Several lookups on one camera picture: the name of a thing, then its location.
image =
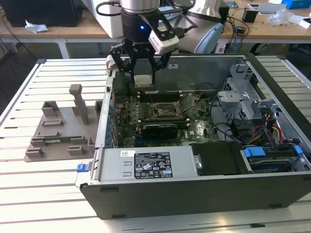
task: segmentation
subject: green circuit board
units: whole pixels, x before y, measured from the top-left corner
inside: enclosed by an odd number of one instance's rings
[[[140,102],[134,97],[123,97],[116,106],[119,147],[188,146],[195,142],[219,141],[208,117],[211,100],[194,101],[193,96],[187,95],[177,102]],[[177,125],[177,137],[144,139],[142,128],[150,124]]]

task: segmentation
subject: blue tab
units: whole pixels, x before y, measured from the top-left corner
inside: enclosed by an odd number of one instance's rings
[[[295,146],[295,151],[297,152],[297,154],[301,155],[302,154],[302,148],[300,146]]]
[[[262,147],[248,147],[244,150],[244,153],[247,158],[266,156],[266,153]]]
[[[88,164],[78,164],[77,172],[88,172]]]

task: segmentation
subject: plastic bag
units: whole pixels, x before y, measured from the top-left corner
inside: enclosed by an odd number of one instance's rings
[[[271,26],[289,24],[287,20],[293,15],[294,14],[291,12],[288,12],[286,8],[283,8],[283,9],[278,10],[276,14],[270,14],[267,18],[267,22]]]

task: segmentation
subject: white label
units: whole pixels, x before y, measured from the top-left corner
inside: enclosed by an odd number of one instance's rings
[[[121,157],[134,157],[134,150],[121,150]]]
[[[169,64],[169,69],[178,69],[178,64]]]

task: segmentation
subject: warning label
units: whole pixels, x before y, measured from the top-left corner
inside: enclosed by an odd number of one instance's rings
[[[169,152],[135,154],[134,169],[136,179],[173,177]]]

